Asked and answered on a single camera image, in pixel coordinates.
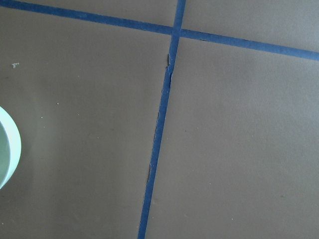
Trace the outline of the green bowl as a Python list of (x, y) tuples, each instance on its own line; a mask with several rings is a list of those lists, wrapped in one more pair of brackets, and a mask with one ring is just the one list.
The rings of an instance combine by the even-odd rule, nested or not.
[(0, 188), (14, 174), (21, 156), (21, 137), (12, 117), (0, 108)]

